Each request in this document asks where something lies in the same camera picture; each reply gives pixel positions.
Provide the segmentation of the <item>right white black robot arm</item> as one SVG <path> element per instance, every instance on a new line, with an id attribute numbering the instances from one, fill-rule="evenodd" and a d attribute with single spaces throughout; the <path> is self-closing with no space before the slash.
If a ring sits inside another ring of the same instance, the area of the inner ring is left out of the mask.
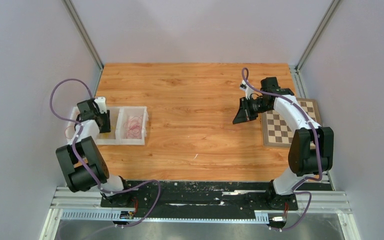
<path id="1" fill-rule="evenodd" d="M 288 153 L 288 167 L 272 181 L 265 195 L 266 204 L 278 209 L 306 180 L 321 180 L 322 173 L 333 167 L 334 131 L 313 120 L 299 105 L 289 88 L 281 88 L 276 77 L 261 80 L 261 87 L 250 84 L 244 76 L 240 85 L 246 95 L 239 100 L 239 109 L 232 123 L 240 124 L 257 119 L 259 114 L 276 111 L 293 132 Z"/>

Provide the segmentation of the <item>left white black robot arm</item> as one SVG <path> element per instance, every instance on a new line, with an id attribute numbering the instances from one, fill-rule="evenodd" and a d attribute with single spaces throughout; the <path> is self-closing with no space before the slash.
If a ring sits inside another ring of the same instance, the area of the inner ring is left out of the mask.
<path id="1" fill-rule="evenodd" d="M 125 188 L 121 176 L 109 173 L 96 144 L 99 134 L 111 131 L 110 110 L 104 97 L 91 98 L 77 104 L 79 113 L 74 123 L 74 134 L 68 144 L 55 151 L 68 188 L 72 192 L 87 192 L 97 187 L 120 207 L 133 201 L 133 193 Z"/>

